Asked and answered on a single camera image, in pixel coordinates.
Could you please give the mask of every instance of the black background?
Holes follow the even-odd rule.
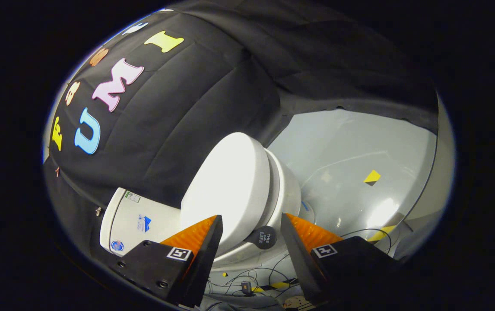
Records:
[[[134,297],[107,290],[62,254],[40,163],[46,117],[77,62],[164,4],[0,2],[0,309],[162,309],[131,304]],[[327,4],[425,69],[451,115],[459,152],[449,209],[425,248],[406,273],[346,307],[495,309],[495,2]]]

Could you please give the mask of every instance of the orange foam pad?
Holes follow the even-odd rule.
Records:
[[[194,224],[181,232],[167,238],[160,244],[173,246],[174,248],[185,248],[192,250],[194,257],[198,255],[200,247],[206,238],[207,232],[211,228],[213,221],[215,221],[216,215],[211,216],[205,220]]]
[[[297,231],[297,234],[301,238],[308,253],[311,253],[313,248],[344,240],[332,232],[312,224],[305,219],[301,219],[288,213],[286,213],[286,216],[292,222],[293,227]]]

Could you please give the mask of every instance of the cable connector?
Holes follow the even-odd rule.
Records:
[[[251,290],[251,282],[242,282],[242,293],[246,295],[246,297],[253,296],[253,291]]]

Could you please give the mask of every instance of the toilet lid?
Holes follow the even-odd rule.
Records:
[[[242,242],[267,203],[270,166],[265,148],[243,133],[223,138],[209,153],[181,202],[181,230],[222,215],[216,256]]]

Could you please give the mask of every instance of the screw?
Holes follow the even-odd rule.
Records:
[[[157,281],[157,286],[159,286],[161,288],[167,288],[169,286],[169,284],[165,281]]]

